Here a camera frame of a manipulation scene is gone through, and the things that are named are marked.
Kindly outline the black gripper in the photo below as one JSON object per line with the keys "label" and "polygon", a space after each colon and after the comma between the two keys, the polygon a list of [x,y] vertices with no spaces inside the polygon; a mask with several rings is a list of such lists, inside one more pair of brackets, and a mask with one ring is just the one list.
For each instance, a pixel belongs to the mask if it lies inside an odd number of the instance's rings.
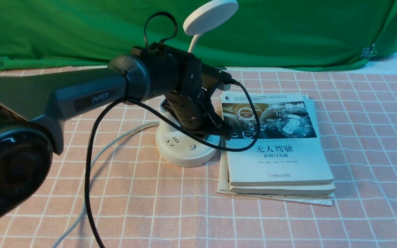
{"label": "black gripper", "polygon": [[179,63],[179,83],[175,91],[165,95],[162,108],[190,134],[230,139],[233,129],[216,113],[211,101],[216,89],[202,87],[202,61],[190,52],[173,55]]}

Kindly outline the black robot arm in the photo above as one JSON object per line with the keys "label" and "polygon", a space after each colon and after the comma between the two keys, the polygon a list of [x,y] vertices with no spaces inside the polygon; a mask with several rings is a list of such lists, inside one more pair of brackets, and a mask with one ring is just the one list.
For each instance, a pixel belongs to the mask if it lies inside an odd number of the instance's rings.
{"label": "black robot arm", "polygon": [[45,181],[53,154],[62,154],[64,123],[110,104],[164,96],[164,109],[197,137],[231,138],[210,97],[229,74],[193,54],[153,43],[133,47],[105,69],[35,76],[0,76],[0,218]]}

